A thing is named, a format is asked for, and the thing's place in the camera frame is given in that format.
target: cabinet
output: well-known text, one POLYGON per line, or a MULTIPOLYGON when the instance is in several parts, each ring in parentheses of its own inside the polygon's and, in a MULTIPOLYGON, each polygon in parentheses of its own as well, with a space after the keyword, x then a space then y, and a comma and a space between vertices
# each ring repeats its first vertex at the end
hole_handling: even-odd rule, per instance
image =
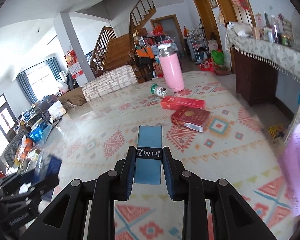
POLYGON ((273 102, 278 70, 268 63, 247 57, 234 50, 236 92, 250 106, 273 102))

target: metal rivet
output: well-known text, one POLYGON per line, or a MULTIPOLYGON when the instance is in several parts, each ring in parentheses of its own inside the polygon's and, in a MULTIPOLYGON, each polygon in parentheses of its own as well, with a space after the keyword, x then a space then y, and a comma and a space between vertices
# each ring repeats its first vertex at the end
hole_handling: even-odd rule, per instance
POLYGON ((227 186, 228 185, 228 181, 226 179, 219 179, 219 184, 221 186, 227 186))
POLYGON ((190 171, 183 171, 181 174, 184 177, 190 177, 191 176, 191 172, 190 171))
POLYGON ((79 186, 80 185, 80 180, 74 179, 73 181, 71 181, 71 185, 74 186, 74 187, 79 186))
POLYGON ((112 171, 109 171, 108 172, 108 175, 110 176, 110 177, 114 177, 114 176, 117 176, 117 171, 115 171, 115 170, 112 170, 112 171))

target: blue curtain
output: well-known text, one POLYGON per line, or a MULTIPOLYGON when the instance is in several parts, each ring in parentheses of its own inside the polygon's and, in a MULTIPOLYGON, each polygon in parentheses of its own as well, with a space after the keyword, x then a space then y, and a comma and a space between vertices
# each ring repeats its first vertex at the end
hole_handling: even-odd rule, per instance
POLYGON ((46 61, 47 65, 49 66, 49 68, 51 69, 53 75, 55 78, 58 78, 58 79, 61 79, 59 73, 60 73, 60 67, 59 67, 59 64, 56 60, 56 58, 51 58, 51 59, 48 59, 46 61))
POLYGON ((20 87, 22 88, 23 93, 26 95, 26 97, 28 98, 28 100, 31 104, 38 101, 37 97, 35 96, 35 94, 32 90, 32 87, 29 83, 27 74, 25 72, 21 72, 18 74, 17 81, 18 81, 20 87))

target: handrail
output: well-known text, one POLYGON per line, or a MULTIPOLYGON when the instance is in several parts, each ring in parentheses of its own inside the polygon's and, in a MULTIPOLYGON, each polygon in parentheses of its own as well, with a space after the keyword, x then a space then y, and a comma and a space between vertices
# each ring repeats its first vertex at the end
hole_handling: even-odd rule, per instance
POLYGON ((113 28, 107 26, 102 27, 90 61, 90 68, 95 77, 98 77, 98 70, 103 70, 109 41, 116 38, 113 28))
MULTIPOLYGON (((149 5, 149 8, 150 8, 150 10, 151 9, 155 9, 155 6, 154 6, 154 3, 153 3, 153 0, 146 0, 147 1, 147 3, 148 3, 148 5, 149 5)), ((135 9, 137 9, 137 11, 138 11, 138 14, 139 14, 139 16, 140 16, 140 20, 142 20, 142 16, 141 16, 141 13, 140 13, 140 11, 139 11, 139 8, 138 8, 138 5, 141 5, 142 6, 142 8, 143 8, 143 10, 144 10, 144 12, 145 12, 145 14, 144 15, 147 15, 148 14, 148 12, 146 11, 146 9, 145 9, 145 6, 144 6, 144 4, 143 4, 143 2, 142 2, 142 0, 139 0, 138 2, 137 2, 137 4, 136 4, 136 6, 132 9, 132 11, 130 12, 130 20, 129 20, 129 52, 130 53, 133 53, 133 51, 134 51, 134 39, 133 39, 133 33, 135 33, 136 32, 136 27, 138 26, 138 25, 140 25, 140 23, 137 21, 137 19, 136 19, 136 16, 134 15, 134 13, 133 13, 133 11, 135 10, 135 9)))

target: pillar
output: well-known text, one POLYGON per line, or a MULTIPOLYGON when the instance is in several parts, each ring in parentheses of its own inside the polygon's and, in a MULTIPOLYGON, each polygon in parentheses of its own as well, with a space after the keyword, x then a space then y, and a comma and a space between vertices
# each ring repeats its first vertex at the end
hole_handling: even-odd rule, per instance
POLYGON ((87 82, 94 80, 94 74, 81 48, 77 34, 74 31, 70 15, 68 13, 59 13, 53 19, 53 24, 63 53, 66 55, 68 51, 74 50, 77 55, 78 62, 83 71, 83 75, 80 75, 76 78, 79 86, 82 87, 87 82))

